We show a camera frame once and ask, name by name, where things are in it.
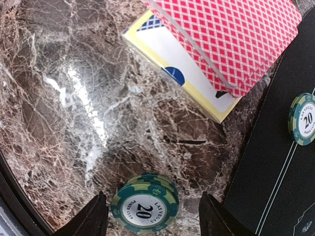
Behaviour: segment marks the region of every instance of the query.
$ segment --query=marble tabletop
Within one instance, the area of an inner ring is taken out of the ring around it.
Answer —
[[[304,14],[315,0],[295,4]],[[162,236],[199,234],[203,191],[224,199],[273,69],[216,124],[122,40],[145,11],[139,0],[0,0],[0,149],[55,230],[144,172],[179,190]],[[110,216],[107,235],[134,234]]]

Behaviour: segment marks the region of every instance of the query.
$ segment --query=yellow card box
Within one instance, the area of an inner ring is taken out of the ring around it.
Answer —
[[[216,91],[180,42],[151,11],[133,23],[124,32],[124,38],[175,79],[212,120],[221,123],[240,100]]]

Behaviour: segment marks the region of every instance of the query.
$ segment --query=poker chip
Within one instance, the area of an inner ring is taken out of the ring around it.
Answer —
[[[314,95],[303,93],[293,100],[288,116],[288,129],[301,146],[306,146],[315,139]]]
[[[158,232],[168,227],[179,209],[176,187],[160,175],[135,176],[117,192],[111,203],[114,218],[137,233]]]

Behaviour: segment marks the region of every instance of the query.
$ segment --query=black felt surface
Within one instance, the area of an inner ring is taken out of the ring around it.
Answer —
[[[254,233],[284,163],[290,159],[290,148],[295,148],[287,128],[290,105],[296,96],[312,93],[315,87],[315,9],[298,28],[299,35],[282,57],[224,202]],[[260,235],[315,235],[313,203],[315,143],[297,146]]]

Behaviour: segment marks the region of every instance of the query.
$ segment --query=red playing card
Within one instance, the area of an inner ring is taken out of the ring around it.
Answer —
[[[290,0],[143,0],[217,90],[240,97],[298,34]]]

